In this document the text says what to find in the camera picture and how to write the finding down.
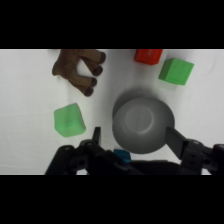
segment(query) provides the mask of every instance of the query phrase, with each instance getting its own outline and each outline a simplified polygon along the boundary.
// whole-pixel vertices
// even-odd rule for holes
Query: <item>gray bowl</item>
[[[174,115],[165,103],[151,98],[137,98],[116,113],[113,133],[125,150],[147,154],[165,145],[166,128],[174,126]]]

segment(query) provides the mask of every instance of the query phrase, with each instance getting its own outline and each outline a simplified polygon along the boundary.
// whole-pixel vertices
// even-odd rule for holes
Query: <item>blue object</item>
[[[114,154],[119,156],[121,159],[123,159],[127,163],[131,162],[131,154],[125,150],[115,149]]]

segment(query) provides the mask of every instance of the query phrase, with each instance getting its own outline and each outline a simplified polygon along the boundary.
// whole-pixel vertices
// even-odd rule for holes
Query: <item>green cube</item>
[[[55,130],[65,138],[81,135],[86,131],[82,114],[77,104],[54,112]]]
[[[176,85],[186,85],[194,64],[177,58],[166,60],[159,79]]]

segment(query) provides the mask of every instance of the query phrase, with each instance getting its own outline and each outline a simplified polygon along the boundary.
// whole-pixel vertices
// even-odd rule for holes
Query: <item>brown toy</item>
[[[53,67],[53,75],[61,75],[85,96],[93,94],[97,85],[95,78],[80,76],[77,73],[77,64],[82,59],[94,76],[99,76],[103,68],[99,65],[106,60],[106,54],[93,49],[61,49],[60,55]]]

